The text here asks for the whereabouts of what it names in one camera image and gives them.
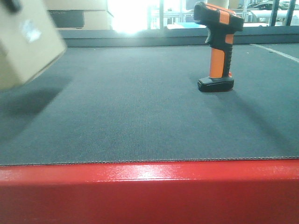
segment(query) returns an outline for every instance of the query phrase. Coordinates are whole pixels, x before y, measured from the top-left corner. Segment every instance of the bright light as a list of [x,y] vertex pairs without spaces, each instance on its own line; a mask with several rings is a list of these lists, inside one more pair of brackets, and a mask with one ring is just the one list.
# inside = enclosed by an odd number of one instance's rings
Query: bright light
[[113,29],[125,33],[147,29],[148,7],[152,2],[152,0],[115,1]]

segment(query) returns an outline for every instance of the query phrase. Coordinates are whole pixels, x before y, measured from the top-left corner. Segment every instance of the car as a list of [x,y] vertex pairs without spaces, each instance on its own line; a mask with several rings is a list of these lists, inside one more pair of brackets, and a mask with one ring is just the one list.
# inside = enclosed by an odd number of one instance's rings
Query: car
[[[263,2],[263,3],[251,3],[247,6],[247,9],[256,9],[256,10],[272,10],[273,2]],[[278,6],[279,10],[286,10],[285,7]]]
[[[278,9],[279,10],[287,10],[289,8],[289,1],[283,1],[279,3]],[[263,2],[263,3],[251,3],[247,6],[248,9],[257,9],[257,10],[272,10],[273,2]],[[299,10],[299,5],[295,5],[294,10]]]

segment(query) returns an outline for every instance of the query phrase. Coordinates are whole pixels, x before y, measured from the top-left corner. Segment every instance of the scanner grip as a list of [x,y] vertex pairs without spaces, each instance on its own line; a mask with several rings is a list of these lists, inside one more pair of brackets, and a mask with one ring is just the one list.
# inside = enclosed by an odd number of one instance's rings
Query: scanner grip
[[210,77],[228,77],[234,34],[226,29],[209,28],[206,43],[212,47]]

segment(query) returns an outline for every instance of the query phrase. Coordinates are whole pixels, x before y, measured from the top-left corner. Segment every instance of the scanner trigger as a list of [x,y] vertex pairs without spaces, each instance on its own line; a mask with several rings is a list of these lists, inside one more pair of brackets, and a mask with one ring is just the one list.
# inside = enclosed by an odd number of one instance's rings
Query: scanner trigger
[[207,30],[208,30],[208,35],[207,35],[206,43],[207,43],[207,44],[212,44],[212,34],[211,34],[211,30],[210,30],[210,29],[207,29]]

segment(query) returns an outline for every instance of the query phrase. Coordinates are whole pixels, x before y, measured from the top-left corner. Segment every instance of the cardboard box in background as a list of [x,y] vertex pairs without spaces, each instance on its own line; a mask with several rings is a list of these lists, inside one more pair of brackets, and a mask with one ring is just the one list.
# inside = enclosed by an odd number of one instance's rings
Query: cardboard box in background
[[85,10],[83,12],[83,27],[65,27],[58,30],[110,30],[112,29],[113,16],[107,11]]
[[107,10],[107,0],[44,0],[48,10]]
[[0,1],[0,90],[31,81],[66,49],[43,2],[20,2],[14,13]]
[[107,11],[107,0],[44,1],[58,30],[112,29],[113,16]]

